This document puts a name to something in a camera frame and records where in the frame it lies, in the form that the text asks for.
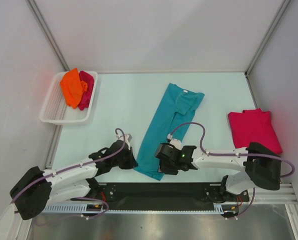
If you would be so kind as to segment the teal t shirt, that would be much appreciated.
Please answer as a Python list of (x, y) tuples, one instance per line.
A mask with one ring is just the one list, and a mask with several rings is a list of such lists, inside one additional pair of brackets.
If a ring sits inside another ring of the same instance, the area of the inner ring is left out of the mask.
[(193, 121), (204, 97), (202, 92), (189, 91), (173, 83), (167, 86), (140, 145), (137, 172), (158, 181), (163, 178), (165, 174), (159, 172), (160, 161), (155, 157), (157, 148), (177, 126)]

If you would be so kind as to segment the white perforated plastic basket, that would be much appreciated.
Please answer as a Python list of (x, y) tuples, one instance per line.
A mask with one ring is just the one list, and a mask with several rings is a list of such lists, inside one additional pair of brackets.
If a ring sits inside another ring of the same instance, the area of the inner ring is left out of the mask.
[(94, 79), (91, 99), (89, 106), (84, 110), (79, 108), (72, 108), (68, 106), (63, 95), (60, 82), (65, 75), (65, 71), (57, 73), (50, 84), (47, 95), (44, 99), (39, 119), (43, 123), (50, 123), (58, 126), (63, 125), (87, 125), (90, 122), (90, 116), (96, 94), (98, 73), (95, 71), (88, 71)]

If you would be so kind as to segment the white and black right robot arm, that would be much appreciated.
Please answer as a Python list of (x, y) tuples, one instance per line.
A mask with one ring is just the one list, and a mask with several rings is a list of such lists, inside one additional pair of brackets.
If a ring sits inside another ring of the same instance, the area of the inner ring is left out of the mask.
[(277, 154), (257, 142), (250, 143), (248, 147), (236, 148), (230, 153), (211, 153), (172, 140), (161, 143), (155, 157), (159, 159), (159, 170), (166, 175), (207, 168), (236, 171), (221, 180), (219, 194), (226, 201), (255, 187), (269, 191), (280, 189), (281, 160)]

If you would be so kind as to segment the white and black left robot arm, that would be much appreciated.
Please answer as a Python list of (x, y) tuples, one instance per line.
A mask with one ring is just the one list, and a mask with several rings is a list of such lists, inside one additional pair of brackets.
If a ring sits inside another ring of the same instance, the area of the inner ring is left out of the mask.
[(106, 199), (97, 176), (112, 168), (130, 170), (138, 164), (129, 141), (116, 140), (110, 147), (91, 153), (79, 163), (61, 169), (30, 168), (10, 191), (12, 204), (23, 220), (38, 216), (47, 206), (80, 198)]

